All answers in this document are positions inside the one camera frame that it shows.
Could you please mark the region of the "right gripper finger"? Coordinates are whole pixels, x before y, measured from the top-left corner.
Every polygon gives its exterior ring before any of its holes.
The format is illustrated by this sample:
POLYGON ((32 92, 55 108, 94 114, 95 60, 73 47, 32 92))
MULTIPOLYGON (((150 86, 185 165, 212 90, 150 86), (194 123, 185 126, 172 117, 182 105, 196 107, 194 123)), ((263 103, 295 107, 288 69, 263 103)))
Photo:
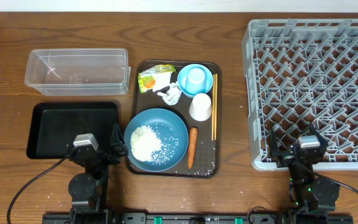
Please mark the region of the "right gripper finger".
POLYGON ((274 129, 270 130, 270 157, 277 158, 279 156, 278 144, 274 129))
POLYGON ((325 140, 325 138, 323 138, 319 132, 316 130, 316 128, 314 127, 313 123, 309 123, 309 129, 310 129, 310 133, 312 133, 314 136, 316 136, 316 138, 319 141, 319 146, 321 148, 327 148, 328 147, 328 142, 327 140, 325 140))

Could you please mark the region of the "pile of white rice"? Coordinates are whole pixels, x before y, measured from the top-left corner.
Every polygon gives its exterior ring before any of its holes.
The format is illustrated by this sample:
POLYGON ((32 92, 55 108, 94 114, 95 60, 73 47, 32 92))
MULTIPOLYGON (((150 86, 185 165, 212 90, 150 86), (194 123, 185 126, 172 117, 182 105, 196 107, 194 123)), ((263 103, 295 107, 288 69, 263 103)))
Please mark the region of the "pile of white rice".
POLYGON ((143 125, 131 134, 130 144, 133 157, 141 162, 155 165, 166 164, 176 153, 179 145, 172 128, 155 123, 143 125))

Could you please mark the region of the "dark blue plate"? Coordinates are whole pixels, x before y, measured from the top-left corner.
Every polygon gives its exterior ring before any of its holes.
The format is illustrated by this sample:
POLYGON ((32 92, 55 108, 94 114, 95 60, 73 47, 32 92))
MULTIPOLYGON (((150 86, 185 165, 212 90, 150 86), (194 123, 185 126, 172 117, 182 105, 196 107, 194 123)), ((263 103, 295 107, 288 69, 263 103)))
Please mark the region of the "dark blue plate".
POLYGON ((171 169, 183 159, 188 149, 189 133, 184 121, 177 114, 162 108, 152 108, 135 115, 131 119, 124 132, 124 141, 127 143, 129 148, 129 154, 127 157, 133 165, 147 172, 161 172, 171 169), (154 125, 155 123, 166 125, 166 129, 172 128, 173 133, 177 135, 179 140, 176 153, 166 164, 163 165, 155 165, 149 162, 138 161, 133 157, 131 151, 130 138, 135 129, 143 125, 154 125))

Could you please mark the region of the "orange carrot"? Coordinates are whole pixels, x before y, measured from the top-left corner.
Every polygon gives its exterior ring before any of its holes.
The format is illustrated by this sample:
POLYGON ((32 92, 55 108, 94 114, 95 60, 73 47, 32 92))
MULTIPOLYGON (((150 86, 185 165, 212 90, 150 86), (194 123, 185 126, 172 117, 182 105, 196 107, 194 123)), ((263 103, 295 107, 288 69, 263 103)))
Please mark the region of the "orange carrot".
POLYGON ((189 132, 189 144, 188 144, 188 168, 191 169, 194 164, 196 145, 198 139, 198 129, 196 127, 191 128, 189 132))

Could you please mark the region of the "white cup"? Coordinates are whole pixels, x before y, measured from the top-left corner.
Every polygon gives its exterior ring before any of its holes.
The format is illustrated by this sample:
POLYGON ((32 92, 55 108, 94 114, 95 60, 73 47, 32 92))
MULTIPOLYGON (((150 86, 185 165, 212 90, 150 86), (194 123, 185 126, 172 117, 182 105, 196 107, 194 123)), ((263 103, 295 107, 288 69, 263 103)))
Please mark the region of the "white cup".
POLYGON ((195 95, 189 108, 190 116, 196 121, 206 121, 211 113, 211 98, 205 93, 195 95))

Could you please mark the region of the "wooden chopstick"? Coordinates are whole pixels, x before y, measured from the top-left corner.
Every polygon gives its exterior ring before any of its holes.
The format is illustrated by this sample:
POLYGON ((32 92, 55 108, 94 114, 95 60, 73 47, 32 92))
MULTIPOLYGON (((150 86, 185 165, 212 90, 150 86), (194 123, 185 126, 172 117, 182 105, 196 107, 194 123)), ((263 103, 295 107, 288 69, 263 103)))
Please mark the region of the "wooden chopstick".
POLYGON ((216 74, 213 74, 213 88, 212 88, 212 128, 211 128, 211 140, 214 141, 214 130, 215 130, 215 90, 216 90, 216 74))
POLYGON ((217 94, 218 92, 218 74, 214 74, 214 133, 213 133, 213 139, 216 140, 216 133, 217 133, 217 94))

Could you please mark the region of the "light blue bowl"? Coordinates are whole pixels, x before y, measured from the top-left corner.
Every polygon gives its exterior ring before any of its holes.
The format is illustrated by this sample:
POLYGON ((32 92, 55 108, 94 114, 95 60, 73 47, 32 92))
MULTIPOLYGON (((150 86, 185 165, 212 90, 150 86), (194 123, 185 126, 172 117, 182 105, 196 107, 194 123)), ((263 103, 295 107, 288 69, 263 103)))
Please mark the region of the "light blue bowl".
POLYGON ((204 72, 205 72, 205 75, 206 75, 206 85, 205 85, 205 88, 204 88, 204 92, 202 93, 205 93, 207 94, 207 92, 210 91, 210 89, 212 89, 212 86, 213 86, 213 74, 211 73, 211 71, 205 67, 204 65, 201 65, 201 64, 190 64, 190 65, 187 65, 185 67, 183 67, 179 74, 178 74, 178 78, 177 78, 177 83, 180 87, 180 90, 188 97, 190 98, 193 98, 195 95, 191 95, 189 93, 187 93, 187 91, 185 90, 185 82, 186 82, 186 78, 187 78, 187 75, 188 75, 188 72, 192 69, 192 68, 201 68, 204 72))

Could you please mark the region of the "light blue cup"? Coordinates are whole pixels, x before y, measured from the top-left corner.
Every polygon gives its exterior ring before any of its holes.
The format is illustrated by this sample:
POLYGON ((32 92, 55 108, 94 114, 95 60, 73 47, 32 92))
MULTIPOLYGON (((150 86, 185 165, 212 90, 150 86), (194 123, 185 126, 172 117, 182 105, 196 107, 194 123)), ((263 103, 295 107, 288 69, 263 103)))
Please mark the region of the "light blue cup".
POLYGON ((201 68, 192 68, 187 75, 185 90, 191 95, 204 92, 206 75, 201 68))

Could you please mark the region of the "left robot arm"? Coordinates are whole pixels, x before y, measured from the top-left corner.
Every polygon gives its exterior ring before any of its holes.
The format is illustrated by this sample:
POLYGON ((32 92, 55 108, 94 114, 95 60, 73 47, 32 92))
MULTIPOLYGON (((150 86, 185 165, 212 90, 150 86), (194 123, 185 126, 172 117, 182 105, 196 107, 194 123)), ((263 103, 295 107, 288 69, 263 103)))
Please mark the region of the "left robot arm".
POLYGON ((107 206, 109 167, 128 155, 119 125, 112 128, 110 143, 101 146, 91 133, 78 135, 68 148, 68 159, 85 168, 69 185, 69 223, 120 223, 120 215, 107 206))

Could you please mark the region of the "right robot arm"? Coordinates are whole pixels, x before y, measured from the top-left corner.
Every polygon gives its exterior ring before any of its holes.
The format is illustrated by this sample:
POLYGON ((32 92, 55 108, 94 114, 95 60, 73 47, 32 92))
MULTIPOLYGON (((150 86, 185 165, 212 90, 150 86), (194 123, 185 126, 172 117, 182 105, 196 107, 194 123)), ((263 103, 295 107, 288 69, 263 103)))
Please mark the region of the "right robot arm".
POLYGON ((323 160, 328 142, 309 124, 310 135, 301 136, 288 150, 278 149, 275 131, 270 131, 269 156, 278 168, 290 172, 290 200, 296 203, 282 222, 328 223, 328 213, 335 210, 339 184, 313 174, 313 165, 323 160))

